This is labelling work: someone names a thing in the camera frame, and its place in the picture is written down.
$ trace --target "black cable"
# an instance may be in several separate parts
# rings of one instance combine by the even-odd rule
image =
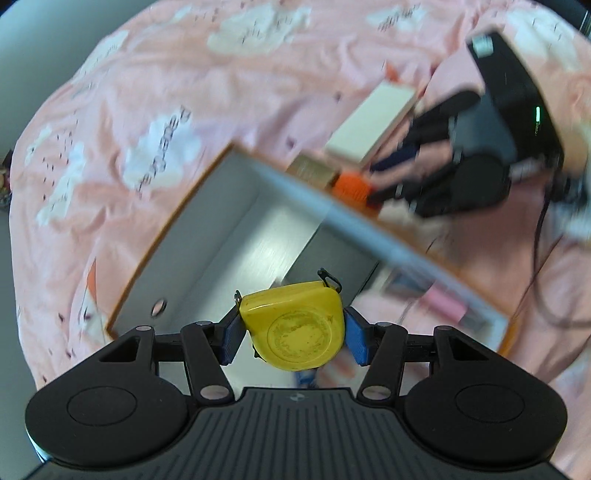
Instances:
[[[540,313],[545,317],[546,322],[554,327],[562,328],[562,329],[589,328],[589,327],[591,327],[591,319],[573,319],[570,317],[561,317],[559,315],[556,315],[554,312],[552,312],[550,310],[550,308],[548,307],[548,304],[544,300],[544,297],[543,297],[542,292],[540,290],[540,283],[538,281],[538,276],[539,276],[541,269],[546,264],[546,261],[550,257],[550,254],[548,254],[546,256],[544,262],[541,264],[541,266],[538,267],[538,256],[540,253],[540,238],[542,236],[542,227],[544,226],[544,220],[546,218],[546,214],[548,213],[549,207],[550,207],[550,196],[546,195],[544,198],[544,204],[542,206],[542,210],[540,211],[540,216],[538,217],[538,223],[535,227],[534,252],[532,255],[533,271],[532,271],[532,279],[530,282],[530,287],[532,287],[533,292],[534,292],[534,298],[535,298],[535,302],[537,304],[536,306],[537,306],[538,310],[540,311]]]

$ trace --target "blue gripper pad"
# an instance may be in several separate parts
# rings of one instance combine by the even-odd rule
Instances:
[[[244,325],[238,309],[232,309],[216,326],[220,327],[223,332],[217,360],[220,365],[229,365],[234,360],[242,339],[246,335],[246,325]]]
[[[345,315],[345,345],[351,350],[358,365],[365,367],[371,363],[370,345],[368,345],[368,331],[371,325],[353,307],[344,309]]]

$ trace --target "gold object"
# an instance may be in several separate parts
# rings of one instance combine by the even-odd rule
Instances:
[[[338,176],[335,169],[303,154],[298,155],[291,163],[287,173],[320,189],[331,186]]]

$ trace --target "black gripper base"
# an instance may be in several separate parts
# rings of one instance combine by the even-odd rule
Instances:
[[[549,463],[474,472],[415,444],[396,414],[365,407],[349,390],[249,388],[204,408],[163,453],[118,469],[81,471],[48,462],[28,480],[564,480]]]

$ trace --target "bed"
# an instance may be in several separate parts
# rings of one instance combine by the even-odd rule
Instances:
[[[321,150],[386,65],[423,94],[423,107],[461,87],[481,89],[465,41],[491,27],[524,59],[554,122],[591,140],[591,44],[525,0],[161,0],[103,39],[37,112],[12,162],[18,325],[37,387],[109,341],[100,333],[121,291],[229,142],[287,168],[299,152]],[[441,159],[424,151],[409,168]],[[519,311],[509,357],[567,402],[571,421],[554,462],[583,480],[591,478],[582,355],[591,325],[552,325],[527,290],[541,192],[539,182],[524,183],[497,209],[444,222],[429,254],[506,312]],[[560,241],[540,275],[555,312],[589,315],[590,275],[590,252]]]

